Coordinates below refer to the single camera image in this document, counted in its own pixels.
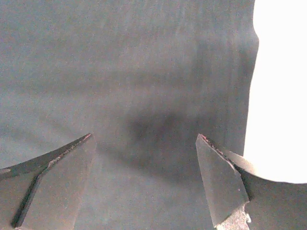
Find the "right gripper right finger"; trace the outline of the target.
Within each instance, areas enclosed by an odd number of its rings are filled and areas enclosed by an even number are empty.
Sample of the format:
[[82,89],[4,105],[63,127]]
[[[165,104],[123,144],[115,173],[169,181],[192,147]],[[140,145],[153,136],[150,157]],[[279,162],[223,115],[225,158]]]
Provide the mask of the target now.
[[256,176],[252,164],[202,134],[196,149],[212,225],[240,207],[251,217],[251,230],[305,230],[307,185]]

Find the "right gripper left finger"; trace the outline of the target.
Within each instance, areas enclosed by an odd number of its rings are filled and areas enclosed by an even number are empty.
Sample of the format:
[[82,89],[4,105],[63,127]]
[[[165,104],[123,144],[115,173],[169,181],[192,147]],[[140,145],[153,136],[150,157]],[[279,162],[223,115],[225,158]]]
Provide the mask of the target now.
[[89,177],[92,134],[0,171],[2,230],[72,230]]

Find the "black t shirt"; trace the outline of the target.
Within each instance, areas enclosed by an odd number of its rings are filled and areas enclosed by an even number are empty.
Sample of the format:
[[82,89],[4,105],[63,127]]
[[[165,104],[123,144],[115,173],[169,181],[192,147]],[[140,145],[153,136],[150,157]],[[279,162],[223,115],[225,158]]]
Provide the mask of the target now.
[[208,230],[198,134],[243,153],[252,0],[3,0],[0,165],[97,142],[78,230]]

